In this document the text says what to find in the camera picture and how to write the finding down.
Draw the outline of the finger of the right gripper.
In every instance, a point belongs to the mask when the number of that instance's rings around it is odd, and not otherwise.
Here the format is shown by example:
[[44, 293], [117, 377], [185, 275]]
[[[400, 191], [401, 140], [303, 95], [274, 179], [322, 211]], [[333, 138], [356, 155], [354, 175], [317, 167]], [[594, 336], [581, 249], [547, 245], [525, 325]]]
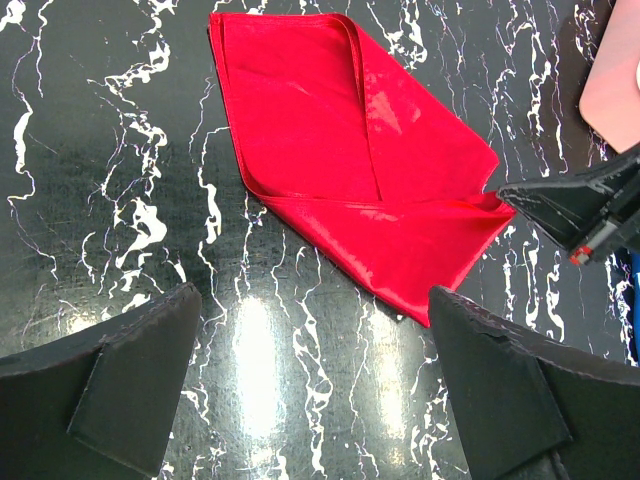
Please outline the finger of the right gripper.
[[575, 175], [504, 185], [503, 202], [541, 229], [576, 265], [639, 251], [639, 147]]

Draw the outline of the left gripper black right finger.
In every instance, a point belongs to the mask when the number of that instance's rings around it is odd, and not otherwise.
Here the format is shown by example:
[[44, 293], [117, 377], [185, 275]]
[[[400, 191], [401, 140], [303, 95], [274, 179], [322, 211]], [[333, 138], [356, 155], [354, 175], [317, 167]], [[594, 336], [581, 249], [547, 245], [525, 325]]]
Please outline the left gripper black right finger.
[[429, 317], [475, 479], [636, 479], [639, 370], [564, 345], [445, 288]]

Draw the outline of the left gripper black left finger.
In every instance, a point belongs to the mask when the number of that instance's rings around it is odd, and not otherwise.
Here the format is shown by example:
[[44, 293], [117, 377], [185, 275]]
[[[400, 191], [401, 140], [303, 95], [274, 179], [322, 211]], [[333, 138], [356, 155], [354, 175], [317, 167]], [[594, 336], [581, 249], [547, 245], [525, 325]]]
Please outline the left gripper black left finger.
[[151, 479], [163, 466], [202, 298], [183, 283], [1, 360], [4, 479]]

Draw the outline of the red cloth napkin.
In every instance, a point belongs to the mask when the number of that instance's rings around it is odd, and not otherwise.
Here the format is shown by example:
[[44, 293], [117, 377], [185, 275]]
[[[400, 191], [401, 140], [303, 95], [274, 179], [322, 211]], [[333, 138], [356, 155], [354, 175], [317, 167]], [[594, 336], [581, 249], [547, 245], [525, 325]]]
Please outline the red cloth napkin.
[[427, 324], [513, 218], [496, 153], [345, 15], [214, 13], [209, 36], [246, 187]]

